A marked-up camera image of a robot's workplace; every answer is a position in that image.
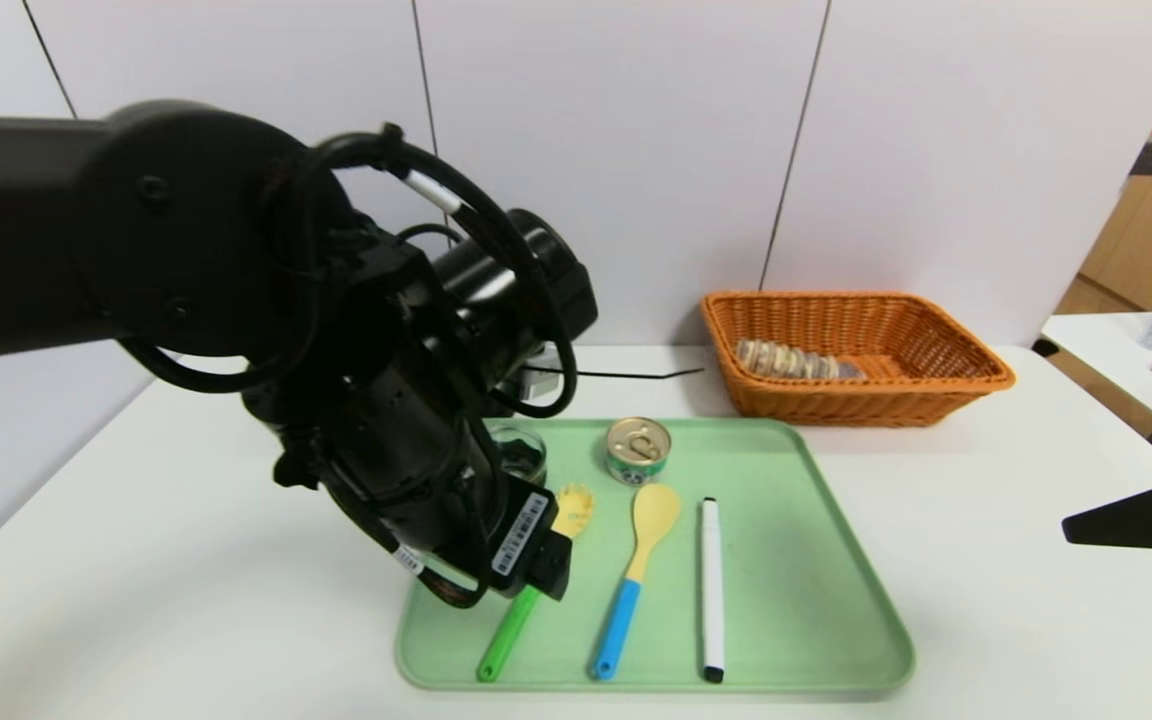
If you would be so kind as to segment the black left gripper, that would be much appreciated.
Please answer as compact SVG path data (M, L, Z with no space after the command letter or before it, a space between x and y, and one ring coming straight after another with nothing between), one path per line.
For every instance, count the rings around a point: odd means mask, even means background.
M465 574L472 597L532 591L562 601L573 558L571 538L554 529L558 497L531 480L490 470L465 470Z

